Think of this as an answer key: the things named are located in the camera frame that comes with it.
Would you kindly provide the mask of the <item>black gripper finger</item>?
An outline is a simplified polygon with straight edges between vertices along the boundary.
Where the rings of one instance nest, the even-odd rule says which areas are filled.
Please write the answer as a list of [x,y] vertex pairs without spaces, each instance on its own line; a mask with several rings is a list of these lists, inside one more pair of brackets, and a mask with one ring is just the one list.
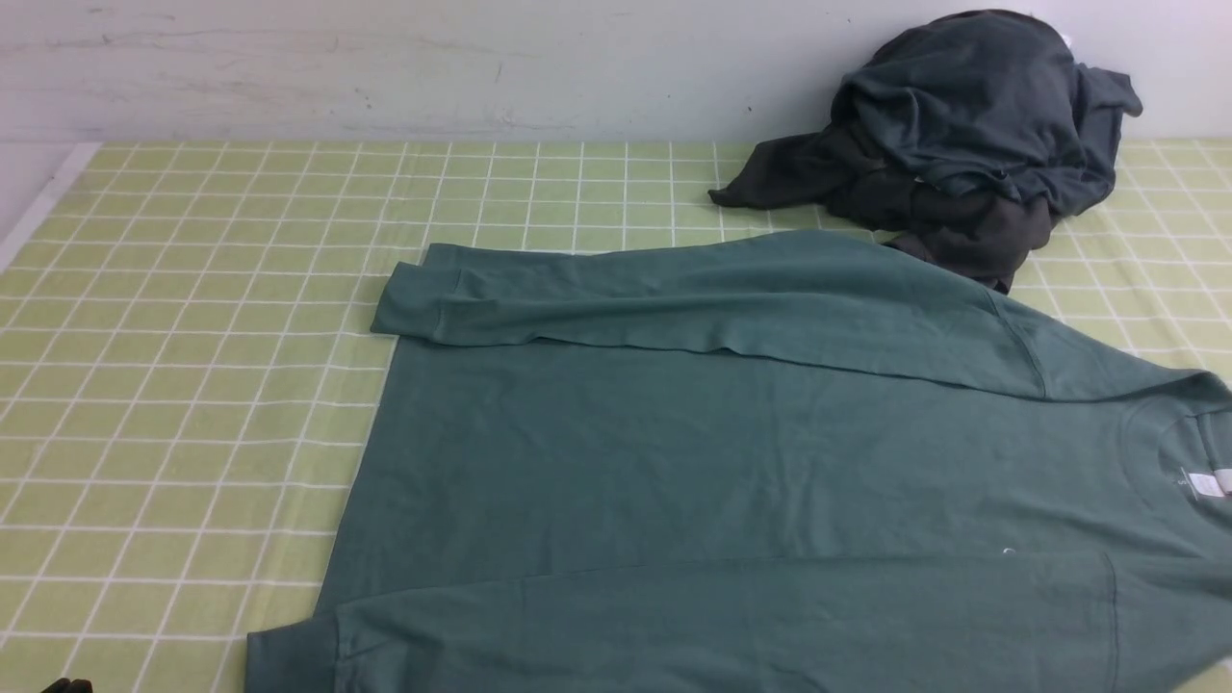
[[53,679],[39,693],[92,693],[91,679]]

